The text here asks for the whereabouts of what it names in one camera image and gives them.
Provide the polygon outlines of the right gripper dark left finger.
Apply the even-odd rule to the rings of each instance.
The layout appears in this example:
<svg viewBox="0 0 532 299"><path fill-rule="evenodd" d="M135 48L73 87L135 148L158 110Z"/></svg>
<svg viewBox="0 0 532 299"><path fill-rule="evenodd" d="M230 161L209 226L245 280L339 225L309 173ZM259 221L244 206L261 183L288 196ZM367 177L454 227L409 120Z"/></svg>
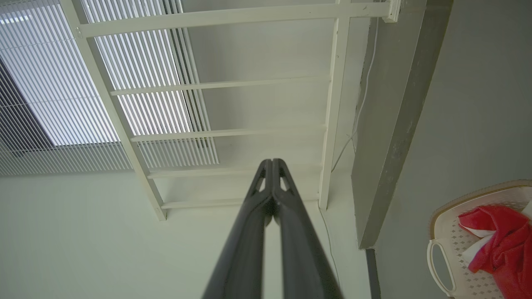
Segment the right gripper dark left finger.
<svg viewBox="0 0 532 299"><path fill-rule="evenodd" d="M262 161L205 288L204 299L262 298L264 231L272 215L272 174L272 160Z"/></svg>

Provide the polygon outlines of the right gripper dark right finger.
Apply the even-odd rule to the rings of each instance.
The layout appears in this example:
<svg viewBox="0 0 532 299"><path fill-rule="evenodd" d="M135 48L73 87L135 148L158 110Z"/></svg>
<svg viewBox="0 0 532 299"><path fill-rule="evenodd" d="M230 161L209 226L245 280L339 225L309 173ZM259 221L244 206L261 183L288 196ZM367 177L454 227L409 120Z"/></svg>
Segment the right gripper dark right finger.
<svg viewBox="0 0 532 299"><path fill-rule="evenodd" d="M343 295L311 219L282 159L274 159L273 199L281 228L285 299L342 299Z"/></svg>

